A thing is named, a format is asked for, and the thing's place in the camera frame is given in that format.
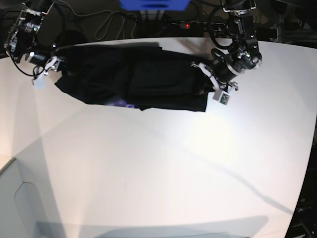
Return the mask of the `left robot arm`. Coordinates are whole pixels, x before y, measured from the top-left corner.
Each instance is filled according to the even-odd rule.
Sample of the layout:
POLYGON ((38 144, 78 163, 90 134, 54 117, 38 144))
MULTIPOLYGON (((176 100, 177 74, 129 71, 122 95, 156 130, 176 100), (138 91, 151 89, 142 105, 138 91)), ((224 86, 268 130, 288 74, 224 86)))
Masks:
POLYGON ((215 48, 211 49, 211 64, 204 66, 207 73, 211 74, 210 79, 204 83, 199 93, 215 92, 218 89, 227 93, 230 90, 237 91, 238 84, 233 79, 247 70, 260 67, 262 63, 251 14, 256 3, 254 0, 222 0, 220 4, 201 0, 200 3, 213 7, 206 29, 215 48), (212 19, 219 10, 228 13, 224 32, 231 38, 232 43, 227 46, 221 45, 215 38, 215 24, 212 19))

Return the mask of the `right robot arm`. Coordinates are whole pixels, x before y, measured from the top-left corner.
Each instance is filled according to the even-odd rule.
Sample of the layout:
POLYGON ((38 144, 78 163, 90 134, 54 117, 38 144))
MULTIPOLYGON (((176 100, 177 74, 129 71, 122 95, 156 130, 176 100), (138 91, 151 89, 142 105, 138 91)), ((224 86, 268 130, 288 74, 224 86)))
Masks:
POLYGON ((14 66, 23 75, 31 77, 33 81, 42 79, 49 71, 61 71, 65 58, 58 55, 59 45, 66 31, 66 20, 61 8, 54 0, 2 0, 0 8, 6 9, 18 4, 23 7, 8 32, 4 49, 14 66), (55 8, 61 17, 62 35, 59 43, 46 47, 38 42, 37 34, 41 28, 44 17, 55 8), (34 65, 32 73, 24 72, 18 64, 22 57, 34 65))

